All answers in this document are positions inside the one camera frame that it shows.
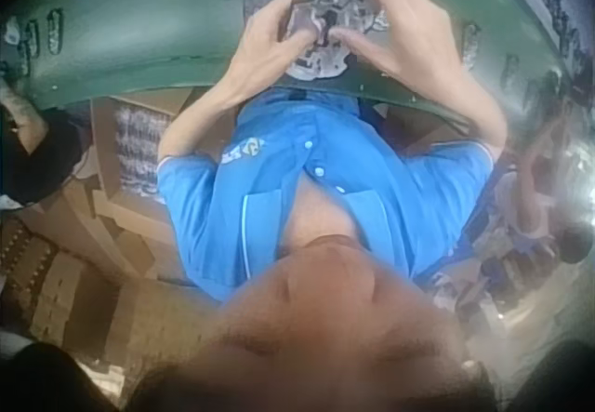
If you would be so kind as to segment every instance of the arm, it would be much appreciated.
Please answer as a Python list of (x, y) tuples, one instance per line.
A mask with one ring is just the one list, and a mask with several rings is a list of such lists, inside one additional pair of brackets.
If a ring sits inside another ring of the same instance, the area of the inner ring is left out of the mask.
[(0, 78), (0, 103), (17, 124), (17, 136), (28, 154), (32, 154), (47, 134), (47, 123), (25, 98), (15, 93)]
[(463, 67), (449, 15), (430, 0), (378, 1), (387, 10), (391, 48), (345, 28), (333, 28), (331, 34), (417, 94), (465, 116), (496, 160), (506, 145), (507, 122)]
[(204, 96), (185, 110), (165, 131), (159, 161), (194, 153), (196, 144), (226, 110), (273, 85), (317, 35), (302, 30), (279, 42), (279, 25), (293, 0), (272, 0), (253, 15), (230, 68)]
[(562, 125), (565, 118), (558, 116), (544, 124), (535, 140), (529, 145), (518, 162), (517, 180), (514, 187), (517, 223), (522, 233), (532, 233), (541, 221), (542, 209), (537, 202), (536, 182), (533, 176), (533, 165), (544, 152), (553, 131)]

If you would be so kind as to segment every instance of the logo on shirt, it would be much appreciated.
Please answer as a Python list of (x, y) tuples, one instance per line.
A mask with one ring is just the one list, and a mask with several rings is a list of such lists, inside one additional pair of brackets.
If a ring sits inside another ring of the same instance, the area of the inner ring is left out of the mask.
[(260, 153), (262, 146), (264, 145), (264, 140), (260, 140), (258, 138), (250, 138), (245, 140), (244, 142), (240, 143), (233, 147), (229, 152), (224, 153), (221, 156), (221, 164), (228, 164), (231, 161), (235, 161), (236, 159), (240, 159), (244, 156), (256, 156)]

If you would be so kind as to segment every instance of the blue polo shirt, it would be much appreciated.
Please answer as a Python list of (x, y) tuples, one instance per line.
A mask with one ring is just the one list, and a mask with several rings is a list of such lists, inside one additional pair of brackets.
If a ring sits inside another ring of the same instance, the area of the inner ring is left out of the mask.
[(476, 141), (403, 158), (362, 121), (356, 99), (272, 89), (248, 103), (217, 165), (166, 158), (159, 190), (186, 274), (218, 300), (276, 258), (305, 172), (357, 223), (363, 245), (413, 278), (456, 243), (493, 161)]

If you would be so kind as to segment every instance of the green conveyor belt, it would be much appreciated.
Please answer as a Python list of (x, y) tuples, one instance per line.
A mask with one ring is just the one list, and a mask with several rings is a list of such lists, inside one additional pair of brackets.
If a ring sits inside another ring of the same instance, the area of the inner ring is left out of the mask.
[[(41, 55), (24, 80), (39, 108), (97, 96), (166, 86), (208, 86), (222, 76), (243, 29), (244, 0), (18, 0), (2, 14), (21, 24), (36, 19)], [(552, 67), (563, 69), (554, 45), (523, 0), (435, 0), (455, 20), (483, 30), (476, 77), (500, 100), (513, 125), (526, 123), (522, 101), (527, 84)], [(63, 48), (49, 54), (46, 16), (64, 14)], [(385, 33), (374, 33), (379, 42)], [(1, 58), (18, 65), (16, 48), (2, 44)], [(500, 88), (506, 56), (521, 58), (517, 84)], [(365, 65), (354, 64), (339, 78), (313, 83), (285, 78), (281, 85), (315, 87), (417, 106), (435, 107)]]

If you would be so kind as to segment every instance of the worker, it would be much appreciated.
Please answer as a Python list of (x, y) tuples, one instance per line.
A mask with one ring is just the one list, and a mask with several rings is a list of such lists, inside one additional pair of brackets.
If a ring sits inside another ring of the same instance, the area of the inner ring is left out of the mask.
[(570, 166), (568, 149), (572, 105), (557, 112), (536, 132), (515, 169), (502, 176), (494, 189), (496, 210), (516, 247), (531, 253), (545, 246), (564, 263), (584, 261), (593, 247), (593, 227), (569, 217), (556, 187), (568, 180), (562, 172)]
[[(224, 305), (192, 363), (147, 378), (128, 410), (485, 410), (456, 326), (409, 279), (456, 242), (505, 147), (505, 117), (430, 0), (378, 0), (390, 48), (330, 35), (466, 117), (471, 138), (405, 159), (357, 100), (268, 90), (317, 37), (278, 40), (292, 1), (248, 21), (228, 71), (162, 137), (158, 185), (184, 268)], [(220, 164), (197, 154), (245, 102)]]
[(66, 113), (38, 112), (0, 76), (0, 212), (42, 201), (84, 160), (85, 132)]

